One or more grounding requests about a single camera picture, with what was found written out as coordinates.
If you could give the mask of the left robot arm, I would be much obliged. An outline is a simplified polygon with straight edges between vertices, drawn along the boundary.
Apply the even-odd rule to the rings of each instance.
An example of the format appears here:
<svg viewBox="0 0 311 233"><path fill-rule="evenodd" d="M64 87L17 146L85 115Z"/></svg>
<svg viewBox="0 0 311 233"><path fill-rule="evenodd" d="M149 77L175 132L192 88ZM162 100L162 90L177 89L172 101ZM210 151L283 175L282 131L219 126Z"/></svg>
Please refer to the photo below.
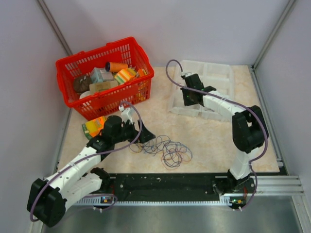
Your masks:
<svg viewBox="0 0 311 233"><path fill-rule="evenodd" d="M109 175L95 165L114 153L117 143L144 144L155 139L140 119L138 126L136 130L131 120L109 116L100 133L91 138L72 161L59 172L36 179L31 185L26 207L31 220L54 227L77 201L94 191L106 192L110 188Z"/></svg>

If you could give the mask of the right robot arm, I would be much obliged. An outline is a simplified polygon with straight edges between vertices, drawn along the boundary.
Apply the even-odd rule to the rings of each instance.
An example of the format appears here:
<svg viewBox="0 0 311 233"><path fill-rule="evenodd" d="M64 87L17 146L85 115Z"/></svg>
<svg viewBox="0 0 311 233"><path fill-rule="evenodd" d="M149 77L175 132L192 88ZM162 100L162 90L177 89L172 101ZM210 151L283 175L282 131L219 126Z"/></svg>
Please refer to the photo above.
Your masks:
<svg viewBox="0 0 311 233"><path fill-rule="evenodd" d="M228 99L212 86L204 87L198 74L184 73L181 78L186 84L181 88L185 106L199 104L231 122L237 155L227 172L227 179L217 183L216 187L221 194L240 191L250 177L250 161L269 136L260 107L246 107Z"/></svg>

